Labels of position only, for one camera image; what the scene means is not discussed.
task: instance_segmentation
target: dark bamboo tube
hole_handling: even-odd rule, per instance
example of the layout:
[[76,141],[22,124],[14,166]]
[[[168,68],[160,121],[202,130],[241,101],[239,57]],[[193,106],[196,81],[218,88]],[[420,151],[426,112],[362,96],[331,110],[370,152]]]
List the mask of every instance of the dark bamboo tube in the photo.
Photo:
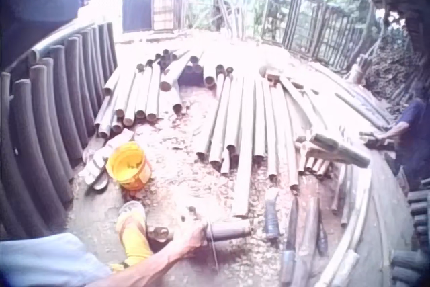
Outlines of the dark bamboo tube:
[[126,114],[128,99],[130,98],[134,78],[136,77],[137,70],[128,71],[126,75],[124,75],[124,79],[121,83],[117,84],[116,91],[118,92],[118,97],[115,103],[115,115],[120,118],[123,118]]
[[183,69],[187,65],[190,54],[186,54],[180,59],[172,62],[166,69],[165,73],[159,81],[159,86],[161,91],[170,91],[173,84],[177,82],[178,78],[181,76]]
[[3,184],[0,182],[0,214],[1,224],[5,227],[7,235],[10,239],[27,239],[27,233],[24,231],[21,223],[19,223],[15,212],[7,200]]
[[292,287],[307,286],[312,272],[312,261],[316,249],[318,235],[319,198],[311,198],[306,213],[302,244],[297,252]]
[[20,80],[13,85],[13,114],[19,133],[19,145],[25,147],[19,152],[26,185],[33,195],[45,223],[53,231],[64,229],[67,215],[55,192],[46,169],[36,134],[32,111],[30,80]]
[[101,63],[101,53],[100,53],[100,37],[98,26],[91,27],[92,45],[94,46],[94,59],[93,62],[97,65],[97,78],[101,82],[101,87],[104,87],[108,80],[105,80],[105,75],[103,74],[103,65]]
[[61,165],[61,159],[52,135],[52,127],[49,120],[48,95],[46,92],[47,74],[44,65],[34,65],[30,68],[34,124],[49,177],[62,204],[67,206],[73,199],[73,193],[67,181],[64,168]]
[[280,281],[282,287],[289,286],[293,280],[294,263],[296,258],[297,220],[298,199],[294,196],[291,203],[290,216],[288,219],[287,240],[281,257]]
[[87,129],[82,110],[81,87],[79,85],[79,39],[69,38],[64,47],[66,56],[66,76],[75,127],[83,147],[88,145]]
[[103,103],[103,86],[104,86],[104,80],[100,79],[99,75],[99,66],[97,63],[97,55],[95,51],[95,40],[93,37],[93,30],[88,30],[88,37],[89,37],[89,49],[90,49],[90,57],[91,57],[91,69],[93,71],[93,82],[94,82],[94,92],[95,92],[95,98],[97,99],[97,107],[100,108],[101,104]]
[[93,76],[93,65],[91,60],[91,39],[89,37],[89,31],[84,30],[81,32],[82,36],[82,50],[83,50],[83,62],[85,66],[85,79],[87,82],[87,89],[89,94],[89,101],[91,102],[91,109],[93,116],[99,111],[97,104],[97,96],[95,94],[94,76]]
[[110,63],[109,63],[109,54],[108,54],[108,42],[106,40],[106,34],[104,30],[103,24],[98,26],[99,28],[99,43],[100,43],[100,57],[101,57],[101,67],[103,68],[104,80],[107,82],[111,73],[110,73]]
[[267,134],[267,176],[273,181],[277,178],[276,128],[270,86],[266,80],[263,80],[263,94]]
[[255,81],[254,78],[248,76],[243,80],[241,157],[239,158],[239,165],[237,167],[232,203],[232,215],[239,218],[246,217],[248,214],[253,154],[254,108]]
[[239,128],[241,127],[241,106],[243,94],[243,77],[233,76],[230,99],[227,111],[227,125],[224,146],[234,154],[239,143]]
[[144,118],[146,116],[146,106],[148,103],[148,93],[151,84],[153,68],[146,67],[143,72],[142,83],[139,85],[139,94],[136,102],[136,118]]
[[78,37],[79,40],[79,85],[81,92],[83,117],[85,121],[85,127],[87,129],[87,134],[89,136],[92,136],[95,132],[94,115],[97,112],[93,112],[93,108],[91,107],[91,100],[89,99],[87,78],[85,76],[85,63],[83,59],[82,35],[76,35],[75,37]]
[[118,61],[116,58],[116,50],[115,50],[115,40],[114,40],[114,26],[112,22],[107,22],[107,36],[109,39],[109,45],[110,45],[110,52],[112,54],[112,62],[114,64],[114,69],[118,67]]
[[[23,181],[21,173],[13,152],[13,145],[9,132],[9,89],[10,74],[1,74],[1,185],[4,189],[7,200],[1,196],[1,201],[7,201],[11,209],[17,215],[19,225],[24,229],[27,237],[37,238],[48,235],[48,229],[42,217],[34,206],[29,191]],[[6,215],[2,213],[2,222],[8,227],[13,226],[19,230],[14,223],[6,224]]]
[[408,203],[416,203],[427,201],[427,195],[430,193],[430,190],[423,191],[414,191],[408,193]]
[[62,140],[60,126],[58,123],[58,117],[55,108],[55,94],[54,94],[54,61],[51,58],[43,58],[40,60],[40,64],[46,67],[46,86],[47,86],[47,96],[48,96],[48,111],[49,120],[52,129],[52,135],[54,137],[54,142],[56,145],[56,151],[61,160],[62,168],[66,174],[67,179],[72,179],[74,176],[72,167],[69,163],[69,158],[67,157],[65,142]]
[[263,80],[260,77],[255,79],[255,130],[253,156],[256,162],[260,163],[266,156],[266,117],[263,94]]
[[419,272],[397,266],[391,270],[391,276],[392,279],[406,282],[411,286],[416,286],[416,283],[421,278],[421,274]]
[[151,75],[148,103],[146,104],[146,119],[149,122],[155,122],[158,118],[159,111],[159,96],[160,96],[160,66],[153,65],[153,73]]
[[55,108],[67,156],[69,156],[69,159],[80,159],[82,157],[82,146],[73,121],[72,107],[67,89],[64,49],[64,46],[61,45],[53,46],[50,49],[50,56],[54,60]]
[[227,77],[222,95],[220,98],[220,105],[216,115],[214,133],[212,135],[212,143],[210,145],[209,162],[215,169],[221,168],[222,152],[224,151],[224,141],[226,136],[226,122],[228,112],[228,100],[230,98],[231,78]]

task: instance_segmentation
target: yellow bucket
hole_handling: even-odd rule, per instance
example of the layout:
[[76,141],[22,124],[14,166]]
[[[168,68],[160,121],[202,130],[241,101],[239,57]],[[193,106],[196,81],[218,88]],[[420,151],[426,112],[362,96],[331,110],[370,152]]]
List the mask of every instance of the yellow bucket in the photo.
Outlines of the yellow bucket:
[[137,142],[119,146],[107,161],[109,176],[127,190],[141,190],[151,178],[151,165]]

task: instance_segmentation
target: cut bamboo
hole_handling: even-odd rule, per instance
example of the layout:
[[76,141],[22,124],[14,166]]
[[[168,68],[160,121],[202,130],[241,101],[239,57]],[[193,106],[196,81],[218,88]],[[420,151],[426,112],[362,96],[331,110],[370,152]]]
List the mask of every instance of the cut bamboo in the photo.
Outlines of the cut bamboo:
[[273,181],[277,178],[276,128],[269,82],[266,80],[263,80],[263,94],[267,134],[267,176]]
[[85,120],[85,127],[87,129],[87,134],[89,136],[92,136],[95,132],[94,127],[94,115],[96,112],[93,112],[93,108],[91,107],[91,100],[89,99],[89,93],[88,93],[88,86],[87,86],[87,79],[85,76],[85,63],[83,60],[83,47],[82,47],[82,35],[75,35],[74,37],[77,37],[79,40],[79,85],[80,85],[80,92],[81,92],[81,101],[82,101],[82,111],[83,111],[83,117]]
[[19,134],[19,163],[26,186],[46,225],[59,232],[66,225],[67,215],[52,184],[40,150],[34,115],[30,80],[19,80],[13,85],[13,115]]
[[302,244],[297,252],[292,287],[307,286],[318,235],[319,198],[311,198],[306,213]]
[[88,145],[87,129],[82,110],[81,87],[79,85],[79,39],[69,38],[66,41],[64,54],[66,57],[66,76],[75,127],[83,147]]
[[146,105],[146,119],[149,122],[155,122],[159,113],[160,96],[160,66],[158,64],[153,65],[153,72],[150,79],[148,103]]
[[48,111],[49,111],[49,120],[52,129],[52,135],[54,137],[54,142],[56,145],[56,150],[58,156],[61,160],[62,168],[64,169],[64,173],[66,174],[67,179],[72,179],[74,176],[72,167],[69,163],[69,158],[67,157],[66,147],[64,146],[64,142],[62,141],[60,126],[58,124],[58,118],[56,115],[55,108],[55,96],[54,96],[54,61],[51,58],[43,58],[40,60],[40,64],[46,67],[46,86],[47,91],[46,94],[48,96]]
[[46,92],[47,74],[44,65],[34,65],[30,68],[34,125],[46,170],[58,197],[66,206],[73,199],[73,194],[52,135]]
[[7,201],[12,210],[16,212],[19,224],[26,232],[26,235],[31,238],[44,237],[48,235],[48,229],[40,213],[34,206],[34,202],[30,197],[23,177],[19,172],[14,147],[11,141],[9,131],[10,79],[11,76],[9,73],[1,73],[1,185],[5,190],[5,195],[8,196]]
[[255,129],[253,156],[255,161],[261,163],[266,156],[266,118],[265,103],[263,94],[263,80],[260,77],[255,79]]
[[73,121],[69,90],[67,88],[64,49],[64,46],[61,45],[53,46],[50,49],[50,56],[54,60],[55,108],[67,156],[69,156],[69,159],[80,159],[83,151],[75,122]]
[[220,105],[216,115],[212,143],[210,145],[209,162],[215,169],[221,168],[222,152],[224,151],[224,141],[226,136],[226,122],[228,112],[228,99],[230,98],[231,78],[227,77],[224,82]]
[[146,106],[148,103],[148,93],[151,84],[151,77],[153,75],[153,68],[146,67],[143,72],[142,83],[139,85],[139,94],[136,102],[136,118],[143,119],[146,116]]
[[246,217],[251,183],[251,166],[253,154],[253,128],[255,108],[255,82],[251,77],[243,80],[243,100],[241,112],[241,155],[234,183],[232,215]]
[[230,99],[228,103],[227,125],[224,146],[234,154],[239,143],[239,128],[241,121],[241,106],[243,94],[243,77],[233,77]]

